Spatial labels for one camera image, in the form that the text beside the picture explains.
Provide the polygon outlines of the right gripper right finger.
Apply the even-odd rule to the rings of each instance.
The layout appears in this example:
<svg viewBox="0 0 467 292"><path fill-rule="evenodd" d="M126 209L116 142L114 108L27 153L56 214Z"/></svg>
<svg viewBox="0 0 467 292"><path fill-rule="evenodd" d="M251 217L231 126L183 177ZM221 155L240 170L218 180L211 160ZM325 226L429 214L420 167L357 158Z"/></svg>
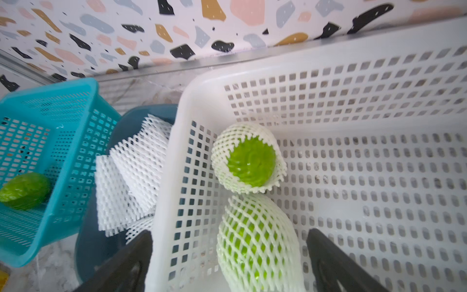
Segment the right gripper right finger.
<svg viewBox="0 0 467 292"><path fill-rule="evenodd" d="M314 228L309 231L306 245L319 292L387 290L320 230Z"/></svg>

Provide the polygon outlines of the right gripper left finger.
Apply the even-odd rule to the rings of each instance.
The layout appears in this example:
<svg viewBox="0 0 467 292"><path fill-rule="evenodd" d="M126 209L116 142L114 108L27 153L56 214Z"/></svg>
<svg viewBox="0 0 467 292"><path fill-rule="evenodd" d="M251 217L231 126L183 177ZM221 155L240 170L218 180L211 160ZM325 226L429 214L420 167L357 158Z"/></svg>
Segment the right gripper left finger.
<svg viewBox="0 0 467 292"><path fill-rule="evenodd" d="M97 272L76 288L77 292L143 292L153 241L150 231L142 231L118 251Z"/></svg>

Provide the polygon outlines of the white foam net sleeve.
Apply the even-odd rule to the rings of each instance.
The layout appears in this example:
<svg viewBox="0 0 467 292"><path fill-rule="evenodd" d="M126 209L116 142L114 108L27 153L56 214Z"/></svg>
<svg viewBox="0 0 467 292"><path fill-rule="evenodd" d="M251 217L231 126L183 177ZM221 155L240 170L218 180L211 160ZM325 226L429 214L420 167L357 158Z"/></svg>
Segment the white foam net sleeve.
<svg viewBox="0 0 467 292"><path fill-rule="evenodd" d="M227 159L231 152L246 139L259 137L264 143L273 146L276 151L276 167L269 181L261 187L252 187L233 176L227 166ZM285 162L277 140L273 133L266 127L252 122L239 122L225 129L217 140L211 151L211 162L215 176L225 189L240 195L265 193L273 187L279 187L287 175L287 163Z"/></svg>
<svg viewBox="0 0 467 292"><path fill-rule="evenodd" d="M216 253L233 292L303 292L300 244L288 216L266 195L233 195Z"/></svg>

